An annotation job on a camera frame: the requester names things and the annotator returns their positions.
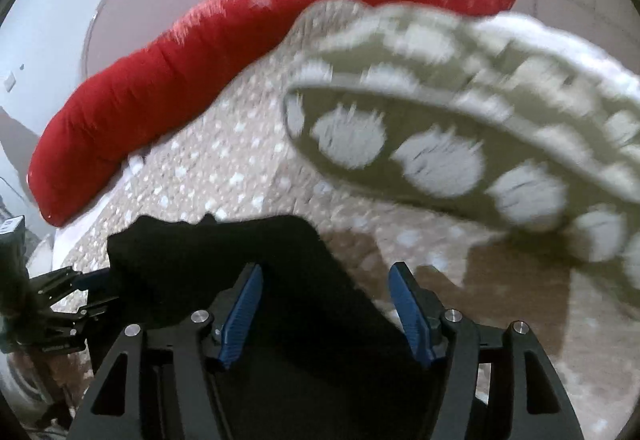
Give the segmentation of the black pants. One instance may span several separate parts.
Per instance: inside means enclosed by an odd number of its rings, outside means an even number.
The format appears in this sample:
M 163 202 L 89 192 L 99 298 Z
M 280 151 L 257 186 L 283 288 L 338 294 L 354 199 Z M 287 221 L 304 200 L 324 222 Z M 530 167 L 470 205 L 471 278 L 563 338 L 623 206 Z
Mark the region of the black pants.
M 230 439 L 425 439 L 434 382 L 405 335 L 360 291 L 305 219 L 138 218 L 107 241 L 116 301 L 96 338 L 171 327 L 262 269 L 262 296 L 224 404 Z

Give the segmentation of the red rolled blanket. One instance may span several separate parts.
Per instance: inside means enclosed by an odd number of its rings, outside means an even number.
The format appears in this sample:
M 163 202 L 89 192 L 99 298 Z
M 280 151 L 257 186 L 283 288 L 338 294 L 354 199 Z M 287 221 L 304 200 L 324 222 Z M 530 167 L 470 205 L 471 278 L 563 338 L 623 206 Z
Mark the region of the red rolled blanket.
M 277 47 L 318 0 L 202 0 L 156 40 L 82 82 L 40 137 L 27 181 L 43 219 L 60 227 L 134 151 L 192 121 L 232 80 Z M 411 3 L 483 17 L 516 0 L 360 0 Z

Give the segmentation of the beige dotted quilted bedspread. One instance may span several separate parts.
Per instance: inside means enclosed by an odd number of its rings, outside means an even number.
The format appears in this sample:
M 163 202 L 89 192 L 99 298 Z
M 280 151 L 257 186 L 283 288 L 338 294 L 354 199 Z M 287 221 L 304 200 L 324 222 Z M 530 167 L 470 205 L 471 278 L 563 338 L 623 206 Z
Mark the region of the beige dotted quilted bedspread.
M 140 215 L 196 223 L 291 213 L 307 218 L 350 276 L 393 318 L 386 275 L 405 261 L 446 304 L 489 325 L 528 322 L 589 439 L 616 437 L 639 396 L 639 323 L 543 238 L 513 238 L 450 214 L 358 197 L 288 144 L 282 86 L 296 48 L 242 73 L 201 116 L 133 156 L 90 211 L 55 236 L 53 264 L 108 264 L 106 240 Z

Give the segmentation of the olive pillow with white hedgehogs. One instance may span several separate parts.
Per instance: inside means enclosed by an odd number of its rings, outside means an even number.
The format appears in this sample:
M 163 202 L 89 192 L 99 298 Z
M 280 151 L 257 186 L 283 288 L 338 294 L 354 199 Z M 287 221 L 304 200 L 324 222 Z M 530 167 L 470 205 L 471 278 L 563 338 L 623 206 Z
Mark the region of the olive pillow with white hedgehogs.
M 639 97 L 480 18 L 360 7 L 300 58 L 282 99 L 288 138 L 371 197 L 555 234 L 637 306 Z

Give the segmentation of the white bed sheet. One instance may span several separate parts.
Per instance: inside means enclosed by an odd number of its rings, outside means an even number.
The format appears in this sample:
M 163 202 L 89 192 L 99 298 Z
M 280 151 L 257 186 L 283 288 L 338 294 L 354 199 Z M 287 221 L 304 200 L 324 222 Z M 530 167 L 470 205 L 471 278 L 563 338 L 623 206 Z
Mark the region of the white bed sheet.
M 576 66 L 608 80 L 624 94 L 639 97 L 639 75 L 631 72 L 604 49 L 570 32 L 550 28 L 536 18 L 505 11 L 474 21 L 479 29 L 514 36 L 519 42 L 548 50 Z

